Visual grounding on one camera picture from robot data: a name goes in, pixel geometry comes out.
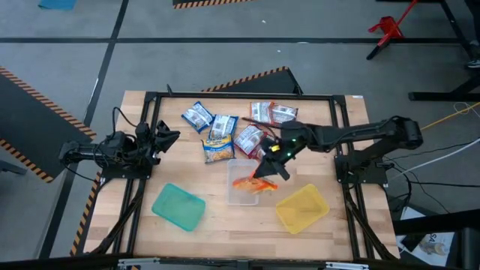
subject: wooden tabletop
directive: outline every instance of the wooden tabletop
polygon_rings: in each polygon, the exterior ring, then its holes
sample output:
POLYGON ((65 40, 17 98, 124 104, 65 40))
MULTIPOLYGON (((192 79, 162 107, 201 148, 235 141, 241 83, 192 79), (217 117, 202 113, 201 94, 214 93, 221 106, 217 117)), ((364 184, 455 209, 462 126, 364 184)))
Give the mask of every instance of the wooden tabletop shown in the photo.
MULTIPOLYGON (((121 109, 133 122, 140 120, 144 91, 126 91, 121 109)), ((170 150, 162 153, 162 161, 154 167, 145 187, 134 255, 138 257, 209 257, 255 259, 351 260, 350 237, 341 186, 335 177, 333 155, 305 149, 296 160, 286 164, 291 175, 284 181, 270 179, 278 190, 262 194, 256 206, 227 205, 227 161, 205 164, 201 139, 209 131, 198 134, 181 114, 200 100, 211 113, 249 116, 249 103, 244 99, 162 98, 159 119, 181 136, 170 150), (152 204, 166 183, 173 183, 205 200, 205 215, 193 232, 185 232, 158 217, 152 204), (307 184, 315 185, 330 206, 330 212, 299 234, 286 231, 275 212, 275 205, 307 184)), ((346 96, 351 125, 368 123, 365 102, 359 96, 346 96)), ((276 100, 279 104, 298 108, 300 122, 331 125, 326 101, 276 100)), ((337 110, 341 124, 340 110, 337 110)), ((235 134, 248 123, 240 120, 235 134)), ((124 119, 118 118, 117 129, 134 134, 124 119)), ((357 142, 363 149, 372 142, 357 142)), ((246 158, 239 151, 237 158, 246 158)), ((97 196, 84 251, 97 247, 118 220, 125 190, 125 180, 112 180, 97 196)), ((384 245, 395 256, 398 249, 384 191, 376 184, 363 184, 369 224, 384 245)), ((126 226, 121 250, 125 250, 130 224, 126 226)), ((362 230, 357 224, 358 243, 365 254, 362 230)))

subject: red stand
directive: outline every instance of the red stand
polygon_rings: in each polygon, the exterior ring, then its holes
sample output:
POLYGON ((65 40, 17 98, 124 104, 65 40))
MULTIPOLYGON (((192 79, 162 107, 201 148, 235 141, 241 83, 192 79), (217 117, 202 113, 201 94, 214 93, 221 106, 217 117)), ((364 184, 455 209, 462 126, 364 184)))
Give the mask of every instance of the red stand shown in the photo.
POLYGON ((368 29, 368 31, 372 33, 378 28, 381 28, 385 35, 376 44, 373 51, 370 52, 370 54, 367 56, 367 60, 373 59, 380 52, 381 49, 387 47, 390 44, 390 40, 392 38, 405 38, 404 34, 402 34, 402 31, 398 26, 402 23, 407 14, 412 10, 413 6, 415 6, 418 2, 419 0, 412 0, 408 8, 403 13, 402 17, 398 20, 398 22, 395 22, 392 16, 384 16, 380 19, 380 22, 378 24, 368 29))

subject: yellow cable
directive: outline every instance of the yellow cable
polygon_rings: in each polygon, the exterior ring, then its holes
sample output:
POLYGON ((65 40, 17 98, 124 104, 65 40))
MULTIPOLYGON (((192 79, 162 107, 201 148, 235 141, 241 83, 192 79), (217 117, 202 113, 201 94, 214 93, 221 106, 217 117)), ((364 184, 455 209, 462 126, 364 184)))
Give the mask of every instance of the yellow cable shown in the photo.
POLYGON ((439 123, 441 123, 441 122, 444 122, 446 119, 450 119, 450 118, 452 118, 452 117, 454 117, 454 116, 456 116, 456 115, 458 115, 458 114, 461 114, 461 113, 463 113, 463 112, 466 112, 466 111, 468 111, 468 110, 471 110, 471 109, 477 107, 478 105, 480 105, 480 102, 475 103, 475 104, 473 104, 472 106, 468 106, 468 108, 462 109, 461 111, 458 111, 458 112, 456 112, 456 113, 452 113, 451 115, 446 116, 446 117, 444 117, 444 118, 441 118, 440 120, 435 121, 435 122, 433 122, 433 123, 431 123, 431 124, 428 124, 428 125, 422 127, 420 130, 423 131, 423 130, 429 128, 429 127, 433 127, 433 126, 436 125, 436 124, 439 124, 439 123))

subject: yellow and black hazard tape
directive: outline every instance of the yellow and black hazard tape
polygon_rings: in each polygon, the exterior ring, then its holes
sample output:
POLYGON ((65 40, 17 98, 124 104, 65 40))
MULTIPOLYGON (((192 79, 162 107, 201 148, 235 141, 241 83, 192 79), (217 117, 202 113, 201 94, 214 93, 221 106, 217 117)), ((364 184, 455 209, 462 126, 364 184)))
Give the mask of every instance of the yellow and black hazard tape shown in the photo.
POLYGON ((27 168, 34 172, 38 177, 44 180, 47 183, 50 183, 53 180, 53 177, 48 175, 46 172, 41 170, 37 165, 31 162, 26 156, 24 156, 20 151, 16 150, 10 143, 5 139, 0 138, 0 146, 7 150, 11 155, 13 155, 17 160, 22 162, 27 168))
POLYGON ((205 0, 205 1, 191 1, 188 3, 179 3, 174 4, 174 9, 181 8, 197 8, 197 7, 206 7, 212 5, 223 5, 223 4, 232 4, 232 3, 241 3, 241 2, 251 2, 253 0, 205 0))
POLYGON ((245 82, 248 82, 250 80, 255 80, 255 79, 267 76, 269 74, 273 74, 273 73, 280 72, 280 71, 288 71, 288 70, 289 70, 288 67, 283 66, 283 67, 279 67, 279 68, 276 68, 276 69, 273 69, 273 70, 263 71, 263 72, 260 72, 258 74, 254 74, 252 76, 246 76, 245 78, 241 78, 241 79, 236 79, 236 80, 233 80, 233 81, 228 82, 228 83, 224 83, 224 84, 221 84, 221 85, 216 85, 214 87, 208 87, 207 89, 203 89, 202 92, 221 91, 222 89, 228 88, 230 86, 234 86, 234 85, 239 84, 239 83, 245 83, 245 82))
POLYGON ((87 219, 89 218, 89 214, 92 211, 92 205, 98 193, 97 190, 100 187, 100 178, 101 178, 101 172, 97 172, 95 181, 91 186, 90 194, 88 195, 87 203, 85 204, 85 208, 83 209, 82 217, 80 218, 80 225, 78 227, 78 230, 76 231, 75 238, 73 239, 73 245, 70 250, 70 256, 72 257, 77 255, 80 239, 82 238, 82 234, 85 231, 87 219))
POLYGON ((97 136, 97 134, 92 129, 90 129, 90 127, 85 126, 80 120, 76 119, 68 112, 65 112, 60 106, 56 105, 55 103, 53 103, 53 101, 48 99, 48 97, 45 97, 44 95, 42 95, 39 91, 35 90, 26 82, 23 82, 21 79, 17 78, 15 75, 13 75, 10 71, 6 70, 2 66, 0 66, 0 74, 5 76, 7 79, 12 81, 13 83, 15 83, 18 87, 23 89, 25 92, 31 95, 34 99, 41 102, 45 107, 50 108, 52 111, 57 113, 58 116, 65 119, 65 121, 72 124, 75 128, 83 132, 85 135, 89 136, 92 140, 94 140, 95 137, 97 136))

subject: floor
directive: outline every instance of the floor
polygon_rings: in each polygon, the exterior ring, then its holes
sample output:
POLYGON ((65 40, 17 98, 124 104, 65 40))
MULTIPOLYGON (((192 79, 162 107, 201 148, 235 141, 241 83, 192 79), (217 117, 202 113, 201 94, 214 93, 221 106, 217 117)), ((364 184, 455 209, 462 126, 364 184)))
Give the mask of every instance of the floor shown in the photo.
MULTIPOLYGON (((448 1, 464 34, 473 38, 472 18, 462 1, 448 1)), ((41 10, 36 1, 0 0, 2 38, 110 38, 122 1, 82 0, 72 11, 41 10)), ((240 4, 174 10, 170 1, 130 1, 119 38, 375 38, 367 29, 385 15, 399 16, 405 3, 363 0, 256 0, 240 4)), ((408 38, 454 38, 438 4, 419 4, 401 26, 408 38)), ((107 43, 0 43, 0 65, 33 85, 78 119, 83 119, 107 43)), ((288 66, 309 94, 363 95, 372 122, 393 115, 421 126, 455 112, 453 103, 413 103, 407 92, 447 92, 465 81, 466 53, 456 44, 393 44, 373 61, 365 43, 118 43, 112 53, 91 127, 110 133, 110 111, 125 90, 199 91, 218 83, 288 66)), ((471 112, 426 130, 416 150, 465 143, 479 136, 480 119, 471 112)), ((478 178, 477 145, 416 171, 423 182, 473 184, 478 178)), ((404 167, 449 151, 399 160, 404 167)), ((390 158, 407 155, 396 151, 390 158)), ((5 151, 0 158, 15 163, 5 151)), ((96 168, 82 163, 79 173, 93 177, 96 168)), ((38 256, 62 175, 44 184, 27 176, 0 174, 0 261, 38 256)), ((52 249, 68 255, 91 183, 76 178, 52 249)), ((450 211, 477 209, 474 189, 426 187, 450 211)), ((388 194, 407 191, 400 178, 388 194)), ((444 210, 414 187, 412 203, 432 212, 444 210)))

